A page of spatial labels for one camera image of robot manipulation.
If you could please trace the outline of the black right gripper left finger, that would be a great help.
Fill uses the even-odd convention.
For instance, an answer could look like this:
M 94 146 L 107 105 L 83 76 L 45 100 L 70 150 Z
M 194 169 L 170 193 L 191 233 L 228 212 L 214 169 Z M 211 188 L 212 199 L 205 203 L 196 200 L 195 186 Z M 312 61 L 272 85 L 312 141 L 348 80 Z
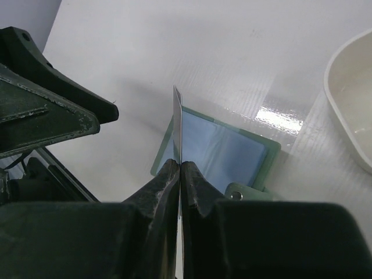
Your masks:
M 178 165 L 120 203 L 1 205 L 2 278 L 174 278 Z

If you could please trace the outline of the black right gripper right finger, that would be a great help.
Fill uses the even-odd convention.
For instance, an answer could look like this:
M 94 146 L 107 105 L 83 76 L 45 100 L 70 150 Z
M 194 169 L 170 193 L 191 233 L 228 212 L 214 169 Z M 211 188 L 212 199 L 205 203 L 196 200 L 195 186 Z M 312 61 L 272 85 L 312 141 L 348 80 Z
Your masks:
M 180 171 L 185 278 L 370 278 L 353 216 L 332 203 L 234 201 Z

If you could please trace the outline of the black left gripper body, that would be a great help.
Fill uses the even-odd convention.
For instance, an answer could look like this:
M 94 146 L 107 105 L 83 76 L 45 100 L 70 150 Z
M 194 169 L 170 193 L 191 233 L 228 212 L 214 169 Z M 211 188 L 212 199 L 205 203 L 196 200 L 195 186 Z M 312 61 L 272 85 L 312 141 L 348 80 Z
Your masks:
M 12 202 L 98 202 L 46 148 L 1 159 L 1 205 Z

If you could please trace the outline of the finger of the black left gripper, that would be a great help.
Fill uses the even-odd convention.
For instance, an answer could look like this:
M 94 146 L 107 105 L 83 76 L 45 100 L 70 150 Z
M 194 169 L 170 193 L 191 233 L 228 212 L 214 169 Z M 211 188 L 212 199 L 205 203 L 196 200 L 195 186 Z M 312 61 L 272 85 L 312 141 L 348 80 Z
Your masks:
M 89 110 L 100 122 L 119 118 L 115 104 L 56 70 L 25 30 L 12 26 L 1 29 L 1 63 L 26 80 Z
M 97 134 L 90 111 L 1 65 L 1 157 Z

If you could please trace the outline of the green card holder wallet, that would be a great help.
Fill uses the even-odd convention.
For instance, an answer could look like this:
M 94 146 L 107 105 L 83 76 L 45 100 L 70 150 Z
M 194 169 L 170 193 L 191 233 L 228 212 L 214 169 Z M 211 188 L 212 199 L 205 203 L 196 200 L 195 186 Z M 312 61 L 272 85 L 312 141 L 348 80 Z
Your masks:
M 183 108 L 182 159 L 230 199 L 275 201 L 265 184 L 280 143 Z

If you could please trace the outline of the black VIP credit card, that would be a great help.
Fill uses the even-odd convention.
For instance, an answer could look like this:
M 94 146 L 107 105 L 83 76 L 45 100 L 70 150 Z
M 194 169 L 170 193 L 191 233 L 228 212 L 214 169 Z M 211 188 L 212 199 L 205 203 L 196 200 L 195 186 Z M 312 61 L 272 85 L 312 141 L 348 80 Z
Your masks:
M 182 96 L 178 88 L 173 86 L 173 152 L 174 160 L 179 166 L 182 164 Z

